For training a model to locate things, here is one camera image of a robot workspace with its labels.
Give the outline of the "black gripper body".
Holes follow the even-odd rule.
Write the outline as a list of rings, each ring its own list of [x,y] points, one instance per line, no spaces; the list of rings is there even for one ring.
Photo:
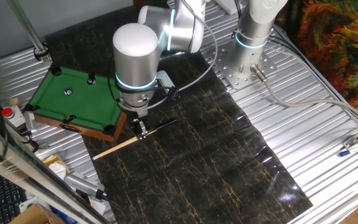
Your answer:
[[[147,116],[139,117],[137,114],[135,114],[131,118],[131,126],[136,129],[149,129]]]

